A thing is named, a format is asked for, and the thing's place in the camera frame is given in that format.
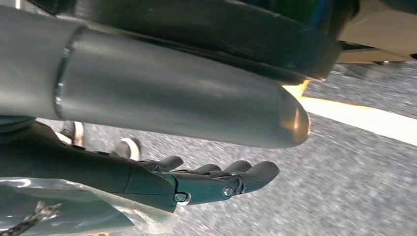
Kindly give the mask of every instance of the asphalt road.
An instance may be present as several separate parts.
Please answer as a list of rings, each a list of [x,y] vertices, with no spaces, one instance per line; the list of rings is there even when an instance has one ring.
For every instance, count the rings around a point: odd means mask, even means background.
[[[417,118],[417,63],[335,67],[306,95]],[[264,189],[226,202],[180,206],[186,236],[415,236],[417,147],[311,115],[312,134],[291,149],[262,149],[86,124],[86,147],[110,151],[137,137],[143,156],[178,155],[186,168],[268,160],[281,169]],[[55,129],[56,121],[47,121]]]

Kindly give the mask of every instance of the bolt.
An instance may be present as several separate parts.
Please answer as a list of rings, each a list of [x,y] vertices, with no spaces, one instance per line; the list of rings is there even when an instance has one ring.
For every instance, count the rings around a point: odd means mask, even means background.
[[[177,193],[174,196],[174,200],[177,202],[185,202],[186,199],[187,199],[187,195],[184,193]]]
[[[229,185],[226,185],[224,188],[223,188],[223,196],[224,197],[226,197],[226,198],[229,198],[229,197],[231,197],[233,195],[233,189],[232,189],[232,187],[231,186],[229,186]]]

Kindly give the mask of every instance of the clear plastic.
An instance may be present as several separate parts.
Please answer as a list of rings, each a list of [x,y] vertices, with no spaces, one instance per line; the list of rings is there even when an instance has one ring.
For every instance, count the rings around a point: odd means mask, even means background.
[[[59,215],[23,235],[162,234],[171,232],[178,221],[173,213],[83,184],[63,179],[7,177],[0,178],[0,232],[21,223],[39,201],[62,204]]]

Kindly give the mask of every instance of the person's foot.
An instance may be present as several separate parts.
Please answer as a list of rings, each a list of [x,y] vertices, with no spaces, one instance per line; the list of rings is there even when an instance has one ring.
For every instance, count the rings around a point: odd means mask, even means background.
[[[69,145],[83,146],[84,126],[81,122],[65,121],[61,131],[56,134]]]
[[[139,161],[141,159],[141,143],[135,138],[123,138],[115,145],[110,154]]]

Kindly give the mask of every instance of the yellow road line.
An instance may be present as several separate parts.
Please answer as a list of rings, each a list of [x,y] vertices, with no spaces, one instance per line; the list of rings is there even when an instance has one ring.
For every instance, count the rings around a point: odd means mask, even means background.
[[[110,236],[110,233],[93,234],[92,236]]]
[[[302,96],[307,85],[284,86],[306,111],[417,146],[417,119],[371,107]]]

